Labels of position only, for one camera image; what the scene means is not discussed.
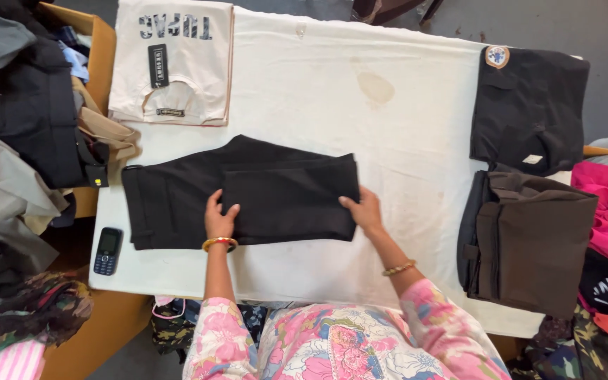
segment mobile phone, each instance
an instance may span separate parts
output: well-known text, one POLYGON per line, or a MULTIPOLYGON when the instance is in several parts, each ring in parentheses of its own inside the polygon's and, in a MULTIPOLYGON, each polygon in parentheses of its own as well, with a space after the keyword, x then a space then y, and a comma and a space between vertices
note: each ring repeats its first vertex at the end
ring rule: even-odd
POLYGON ((123 232, 111 227, 105 227, 100 233, 100 241, 97 243, 97 253, 95 255, 95 264, 93 272, 104 274, 105 276, 113 275, 116 270, 116 261, 121 250, 121 240, 123 232))

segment folded black trousers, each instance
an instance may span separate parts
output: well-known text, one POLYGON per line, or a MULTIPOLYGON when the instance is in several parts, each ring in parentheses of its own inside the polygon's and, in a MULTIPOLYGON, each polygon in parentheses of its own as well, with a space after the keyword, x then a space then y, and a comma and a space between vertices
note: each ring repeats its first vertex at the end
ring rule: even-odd
POLYGON ((334 158, 236 136, 224 147, 122 172, 135 249, 200 249, 205 205, 223 189, 223 213, 241 205, 241 245, 351 241, 355 223, 338 201, 359 201, 353 154, 334 158))
POLYGON ((470 158, 540 177, 571 170, 583 159, 589 71, 556 51, 483 48, 470 158))
POLYGON ((555 180, 489 172, 488 189, 469 198, 457 256, 468 297, 541 312, 574 313, 597 196, 555 180), (478 206, 486 191, 490 201, 478 206))

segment white tablecloth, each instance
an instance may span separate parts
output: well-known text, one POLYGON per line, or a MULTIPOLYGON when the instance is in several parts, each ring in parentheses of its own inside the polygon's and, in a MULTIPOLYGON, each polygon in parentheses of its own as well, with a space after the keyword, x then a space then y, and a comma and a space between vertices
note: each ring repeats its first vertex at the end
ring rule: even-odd
MULTIPOLYGON (((235 13, 228 126, 133 122, 128 125, 142 133, 143 150, 129 163, 166 162, 222 146, 237 134, 333 156, 353 152, 360 182, 380 196, 386 228, 418 268, 487 332, 535 334, 542 315, 468 299, 457 280, 461 215, 473 174, 486 168, 468 158, 484 45, 240 7, 235 13), (305 30, 303 37, 298 30, 305 30)), ((91 265, 103 227, 123 229, 123 248, 115 274, 91 272, 91 287, 203 295, 205 252, 135 251, 119 185, 100 190, 91 265)), ((360 230, 350 243, 248 246, 229 257, 238 299, 399 307, 360 230)))

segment gray floor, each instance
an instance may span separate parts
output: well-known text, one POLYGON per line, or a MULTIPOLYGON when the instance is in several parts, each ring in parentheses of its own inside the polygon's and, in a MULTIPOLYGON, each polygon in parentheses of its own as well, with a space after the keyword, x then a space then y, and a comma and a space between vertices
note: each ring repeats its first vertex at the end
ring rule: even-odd
MULTIPOLYGON (((56 0, 55 4, 95 13, 114 25, 116 0, 56 0)), ((234 0, 260 12, 348 20, 351 0, 234 0)), ((419 30, 414 11, 386 26, 419 30)), ((519 48, 558 50, 590 61, 584 105, 586 142, 608 137, 608 1, 445 0, 423 32, 519 48)), ((144 331, 107 361, 90 380, 179 379, 175 354, 159 357, 144 331)))

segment striped fabric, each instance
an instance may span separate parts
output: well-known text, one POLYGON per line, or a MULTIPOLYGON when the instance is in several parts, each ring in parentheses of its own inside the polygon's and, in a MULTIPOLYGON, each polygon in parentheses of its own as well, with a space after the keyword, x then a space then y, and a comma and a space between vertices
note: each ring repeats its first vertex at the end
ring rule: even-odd
POLYGON ((15 343, 0 352, 0 380, 38 380, 46 345, 35 340, 15 343))

